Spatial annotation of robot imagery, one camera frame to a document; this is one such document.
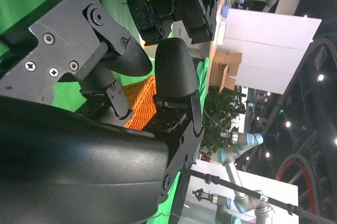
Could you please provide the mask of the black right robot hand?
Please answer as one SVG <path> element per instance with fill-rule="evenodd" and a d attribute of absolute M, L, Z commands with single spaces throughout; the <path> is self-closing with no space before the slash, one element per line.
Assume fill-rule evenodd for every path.
<path fill-rule="evenodd" d="M 1 43 L 1 223 L 155 215 L 204 130 L 185 42 L 151 62 L 99 0 L 47 0 Z"/>

